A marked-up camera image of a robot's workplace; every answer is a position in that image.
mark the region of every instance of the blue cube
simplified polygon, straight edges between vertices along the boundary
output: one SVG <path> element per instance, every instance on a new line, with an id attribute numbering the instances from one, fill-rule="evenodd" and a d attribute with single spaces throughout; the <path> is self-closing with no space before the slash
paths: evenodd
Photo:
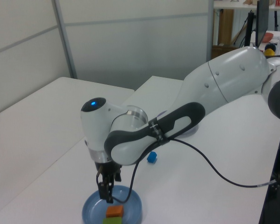
<path id="1" fill-rule="evenodd" d="M 155 152 L 150 152 L 148 158 L 147 158 L 147 161 L 150 162 L 150 163 L 155 163 L 157 160 L 157 153 Z"/>

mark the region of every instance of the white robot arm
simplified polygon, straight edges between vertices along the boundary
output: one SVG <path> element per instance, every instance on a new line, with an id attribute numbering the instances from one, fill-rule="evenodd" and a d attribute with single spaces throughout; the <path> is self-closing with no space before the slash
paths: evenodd
<path id="1" fill-rule="evenodd" d="M 173 105 L 150 121 L 136 106 L 116 106 L 104 98 L 84 104 L 81 119 L 86 145 L 103 175 L 101 198 L 112 202 L 112 187 L 121 165 L 131 165 L 143 153 L 169 142 L 197 125 L 217 108 L 248 94 L 262 94 L 280 119 L 280 57 L 266 59 L 254 47 L 217 57 L 191 72 Z"/>

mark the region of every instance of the white table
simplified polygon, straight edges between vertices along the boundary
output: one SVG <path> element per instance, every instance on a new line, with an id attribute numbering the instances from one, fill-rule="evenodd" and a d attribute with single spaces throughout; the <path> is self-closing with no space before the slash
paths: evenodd
<path id="1" fill-rule="evenodd" d="M 267 31 L 267 33 L 274 34 L 273 39 L 270 41 L 270 43 L 279 43 L 280 42 L 280 31 Z M 251 34 L 251 42 L 255 43 L 255 32 L 252 32 Z M 261 43 L 259 46 L 260 50 L 265 50 L 265 47 L 268 43 Z"/>
<path id="2" fill-rule="evenodd" d="M 151 119 L 168 109 L 181 84 L 151 77 L 124 103 L 142 107 Z M 246 96 L 209 114 L 195 135 L 182 139 L 201 149 L 232 181 L 259 184 L 270 179 L 280 121 L 261 96 Z M 134 182 L 142 199 L 143 224 L 258 223 L 267 187 L 233 186 L 197 152 L 176 142 L 155 152 L 157 162 L 142 161 Z M 133 166 L 121 170 L 121 184 L 129 186 Z M 81 140 L 0 211 L 0 224 L 81 223 L 83 204 L 97 190 L 95 174 Z"/>
<path id="3" fill-rule="evenodd" d="M 214 1 L 214 9 L 255 9 L 256 5 L 247 5 L 243 4 L 245 0 L 239 1 L 230 1 L 230 0 L 222 0 L 222 1 Z M 275 2 L 269 6 L 270 11 L 280 11 L 280 6 L 275 6 Z"/>
<path id="4" fill-rule="evenodd" d="M 121 104 L 134 90 L 59 78 L 0 113 L 0 210 L 83 137 L 80 109 L 102 96 Z"/>

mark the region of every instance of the black cable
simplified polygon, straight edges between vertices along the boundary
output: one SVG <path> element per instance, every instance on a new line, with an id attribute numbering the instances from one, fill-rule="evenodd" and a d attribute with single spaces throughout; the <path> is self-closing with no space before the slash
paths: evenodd
<path id="1" fill-rule="evenodd" d="M 186 146 L 189 146 L 191 147 L 192 149 L 194 149 L 195 151 L 197 151 L 207 162 L 208 164 L 213 168 L 213 170 L 222 178 L 224 179 L 225 181 L 233 184 L 233 185 L 236 185 L 236 186 L 239 186 L 239 187 L 242 187 L 242 188 L 259 188 L 259 187 L 263 187 L 263 186 L 266 186 L 266 185 L 270 185 L 270 184 L 273 184 L 273 183 L 276 183 L 276 180 L 272 180 L 270 182 L 267 182 L 267 183 L 263 183 L 263 184 L 258 184 L 258 185 L 243 185 L 243 184 L 238 184 L 238 183 L 235 183 L 235 182 L 232 182 L 230 180 L 228 180 L 227 178 L 225 178 L 222 174 L 219 173 L 219 171 L 217 171 L 217 169 L 213 166 L 213 164 L 210 162 L 210 160 L 196 147 L 194 147 L 193 145 L 187 143 L 187 142 L 184 142 L 184 141 L 181 141 L 181 140 L 178 140 L 178 139 L 172 139 L 173 141 L 177 141 L 177 142 L 180 142 Z"/>
<path id="2" fill-rule="evenodd" d="M 112 196 L 113 200 L 115 200 L 115 201 L 117 201 L 117 202 L 119 202 L 119 203 L 126 203 L 127 200 L 129 200 L 129 198 L 130 198 L 130 196 L 131 196 L 132 188 L 133 188 L 133 183 L 134 183 L 134 178 L 135 178 L 135 174 L 136 174 L 137 167 L 138 167 L 140 161 L 147 155 L 147 153 L 150 152 L 150 151 L 152 150 L 152 149 L 150 149 L 150 148 L 153 147 L 155 144 L 156 144 L 156 142 L 154 142 L 154 143 L 152 143 L 151 145 L 149 145 L 149 146 L 144 150 L 144 152 L 141 154 L 140 158 L 137 160 L 136 165 L 135 165 L 135 167 L 134 167 L 133 174 L 132 174 L 132 178 L 131 178 L 131 184 L 130 184 L 129 193 L 127 194 L 126 199 L 125 199 L 124 201 L 121 201 L 121 200 L 119 200 L 118 198 Z"/>
<path id="3" fill-rule="evenodd" d="M 235 182 L 232 182 L 230 180 L 228 180 L 227 178 L 225 178 L 222 174 L 219 173 L 219 171 L 217 171 L 217 169 L 214 167 L 214 165 L 210 162 L 210 160 L 196 147 L 194 147 L 193 145 L 187 143 L 187 142 L 184 142 L 184 141 L 181 141 L 181 140 L 178 140 L 178 139 L 172 139 L 173 141 L 177 141 L 177 142 L 180 142 L 186 146 L 189 146 L 191 147 L 192 149 L 194 149 L 195 151 L 197 151 L 200 155 L 202 155 L 202 157 L 209 163 L 209 165 L 213 168 L 213 170 L 224 180 L 226 180 L 227 182 L 233 184 L 233 185 L 236 185 L 236 186 L 239 186 L 239 187 L 242 187 L 242 188 L 257 188 L 258 185 L 242 185 L 242 184 L 238 184 L 238 183 L 235 183 Z"/>
<path id="4" fill-rule="evenodd" d="M 267 59 L 269 59 L 269 58 L 271 58 L 271 57 L 280 57 L 280 55 L 266 56 Z"/>
<path id="5" fill-rule="evenodd" d="M 214 167 L 214 165 L 210 162 L 210 160 L 199 150 L 197 149 L 196 147 L 194 147 L 193 145 L 187 143 L 187 142 L 184 142 L 184 141 L 181 141 L 181 140 L 178 140 L 178 139 L 170 139 L 172 141 L 177 141 L 177 142 L 180 142 L 186 146 L 189 146 L 191 147 L 192 149 L 194 149 L 195 151 L 197 151 L 207 162 L 208 164 L 213 168 L 213 170 L 222 178 L 224 179 L 225 181 L 227 181 L 228 183 L 231 183 L 233 185 L 236 185 L 238 187 L 242 187 L 242 188 L 259 188 L 259 187 L 263 187 L 263 186 L 266 186 L 266 185 L 270 185 L 270 184 L 273 184 L 273 183 L 276 183 L 277 181 L 280 181 L 280 177 L 276 178 L 275 180 L 272 180 L 270 182 L 267 182 L 267 183 L 263 183 L 263 184 L 258 184 L 258 185 L 243 185 L 243 184 L 238 184 L 238 183 L 235 183 L 235 182 L 232 182 L 230 180 L 228 180 L 226 177 L 224 177 L 222 174 L 219 173 L 219 171 L 217 171 L 217 169 Z M 138 165 L 140 163 L 140 161 L 142 161 L 142 159 L 151 151 L 151 148 L 156 148 L 155 147 L 155 144 L 157 144 L 156 142 L 154 142 L 153 144 L 151 144 L 150 146 L 148 146 L 144 152 L 141 154 L 140 158 L 136 161 L 136 165 L 134 167 L 134 171 L 133 171 L 133 174 L 132 174 L 132 178 L 131 178 L 131 183 L 130 183 L 130 189 L 129 189 L 129 192 L 128 192 L 128 195 L 126 197 L 126 199 L 124 201 L 121 201 L 119 199 L 117 199 L 116 197 L 113 197 L 113 200 L 119 202 L 119 203 L 126 203 L 130 196 L 131 196 L 131 192 L 132 192 L 132 189 L 133 189 L 133 183 L 134 183 L 134 179 L 135 179 L 135 174 L 136 174 L 136 171 L 137 171 L 137 168 L 138 168 Z"/>

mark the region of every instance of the yellow object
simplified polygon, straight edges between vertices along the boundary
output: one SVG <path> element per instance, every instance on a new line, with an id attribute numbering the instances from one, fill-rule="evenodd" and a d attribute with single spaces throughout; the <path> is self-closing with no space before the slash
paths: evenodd
<path id="1" fill-rule="evenodd" d="M 266 49 L 264 52 L 265 56 L 274 56 L 275 52 L 272 49 Z"/>

